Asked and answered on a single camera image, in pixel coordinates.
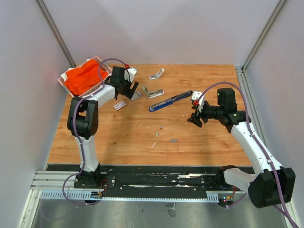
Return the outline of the grey white stapler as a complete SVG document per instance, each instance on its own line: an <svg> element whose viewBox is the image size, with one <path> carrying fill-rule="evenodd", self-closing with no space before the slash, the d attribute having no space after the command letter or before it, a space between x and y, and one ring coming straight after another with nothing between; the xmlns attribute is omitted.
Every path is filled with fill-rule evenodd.
<svg viewBox="0 0 304 228"><path fill-rule="evenodd" d="M149 99L164 95L164 90L163 89L160 89L160 90L157 90L157 91L154 91L154 92L149 92L148 89L145 86L142 86L142 90L147 95L147 97Z"/></svg>

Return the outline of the left aluminium frame post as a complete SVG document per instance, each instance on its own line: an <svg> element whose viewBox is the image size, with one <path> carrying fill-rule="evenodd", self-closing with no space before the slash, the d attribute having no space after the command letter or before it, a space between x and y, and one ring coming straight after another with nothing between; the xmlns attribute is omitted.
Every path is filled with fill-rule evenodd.
<svg viewBox="0 0 304 228"><path fill-rule="evenodd" d="M75 61L73 60L72 58L72 55L70 54L48 8L47 8L47 5L45 3L44 0L35 0L35 3L37 4L40 12L42 13L46 23L48 24L55 40L57 41L57 44L59 45L64 57L66 58L68 64L71 66L71 67L75 67L76 66L76 63Z"/></svg>

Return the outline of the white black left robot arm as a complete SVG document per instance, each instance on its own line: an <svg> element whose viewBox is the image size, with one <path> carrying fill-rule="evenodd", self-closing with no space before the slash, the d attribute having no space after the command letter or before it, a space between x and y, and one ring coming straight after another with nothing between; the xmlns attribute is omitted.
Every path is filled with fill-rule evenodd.
<svg viewBox="0 0 304 228"><path fill-rule="evenodd" d="M83 97L72 98L67 128L75 137L80 154L80 171L75 175L75 188L97 189L101 186L102 175L95 151L95 134L99 125L99 108L121 94L131 99L138 82L134 81L134 68L112 68L112 73L96 85L96 90Z"/></svg>

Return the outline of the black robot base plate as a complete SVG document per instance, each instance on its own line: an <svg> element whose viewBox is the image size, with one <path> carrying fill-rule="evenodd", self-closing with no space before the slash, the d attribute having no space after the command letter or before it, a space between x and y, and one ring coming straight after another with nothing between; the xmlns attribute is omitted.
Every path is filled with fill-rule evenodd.
<svg viewBox="0 0 304 228"><path fill-rule="evenodd" d="M217 183L221 167L212 166L126 166L101 165L101 186L97 189L75 188L75 175L79 173L74 165L50 165L46 171L38 171L32 185L43 190L61 190L64 196L72 190L90 190L103 196L131 194L148 196L190 195L195 191L221 194L229 201L244 191L234 186Z"/></svg>

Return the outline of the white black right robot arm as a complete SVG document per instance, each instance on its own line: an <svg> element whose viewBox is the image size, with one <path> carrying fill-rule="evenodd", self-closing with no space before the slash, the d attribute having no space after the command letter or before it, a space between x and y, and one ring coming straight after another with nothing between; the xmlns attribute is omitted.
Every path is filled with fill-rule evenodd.
<svg viewBox="0 0 304 228"><path fill-rule="evenodd" d="M188 122L202 127L209 119L218 120L241 145L254 174L241 171L234 165L223 166L215 178L216 186L220 190L234 186L244 191L256 208L289 203L295 184L293 169L284 168L265 147L246 112L238 110L232 88L218 89L217 99L217 106L210 105L201 92L193 92L194 112Z"/></svg>

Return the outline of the orange cloth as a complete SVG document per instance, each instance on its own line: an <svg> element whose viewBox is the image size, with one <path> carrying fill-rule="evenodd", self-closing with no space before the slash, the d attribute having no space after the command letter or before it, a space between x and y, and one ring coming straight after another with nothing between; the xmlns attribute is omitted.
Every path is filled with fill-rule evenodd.
<svg viewBox="0 0 304 228"><path fill-rule="evenodd" d="M63 85L75 96L82 95L93 86L105 80L110 73L99 68L99 62L92 58L82 66L70 68L60 75Z"/></svg>

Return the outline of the right aluminium frame post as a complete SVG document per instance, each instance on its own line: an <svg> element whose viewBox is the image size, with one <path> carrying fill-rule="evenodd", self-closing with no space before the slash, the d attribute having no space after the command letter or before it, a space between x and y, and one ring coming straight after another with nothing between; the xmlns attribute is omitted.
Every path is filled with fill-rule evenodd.
<svg viewBox="0 0 304 228"><path fill-rule="evenodd" d="M257 51L259 50L260 46L262 45L263 41L265 40L265 38L267 37L268 33L270 32L273 24L276 22L277 18L279 17L280 13L282 12L282 10L284 9L284 7L286 6L286 4L288 3L288 0L279 0L274 8L274 10L272 11L270 17L268 18L266 24L264 25L261 33L259 34L256 42L254 43L251 51L249 52L243 66L242 66L242 71L245 72L250 63L252 62L252 60L254 59Z"/></svg>

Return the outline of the aluminium frame post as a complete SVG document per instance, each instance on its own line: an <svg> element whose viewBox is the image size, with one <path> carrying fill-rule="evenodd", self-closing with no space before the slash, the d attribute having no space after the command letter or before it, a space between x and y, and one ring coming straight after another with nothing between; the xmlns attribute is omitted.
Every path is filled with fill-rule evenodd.
<svg viewBox="0 0 304 228"><path fill-rule="evenodd" d="M64 57L66 58L68 64L71 66L71 67L75 67L76 66L76 63L75 61L73 60L72 58L72 55L70 54L48 8L47 8L47 5L45 3L44 0L35 0L35 3L37 4L40 12L42 13L46 23L48 24L55 40L57 41L57 44L59 45Z"/></svg>
<svg viewBox="0 0 304 228"><path fill-rule="evenodd" d="M282 10L284 9L284 7L286 6L286 4L288 3L288 0L279 0L274 8L274 10L272 11L270 17L268 18L266 24L264 25L261 33L259 34L256 42L254 43L251 51L249 52L243 66L242 66L242 71L245 72L250 63L252 62L252 60L254 59L257 51L259 50L260 46L262 45L263 41L265 40L265 38L267 37L268 33L270 32L273 24L276 22L277 18L279 17L280 13L282 12Z"/></svg>

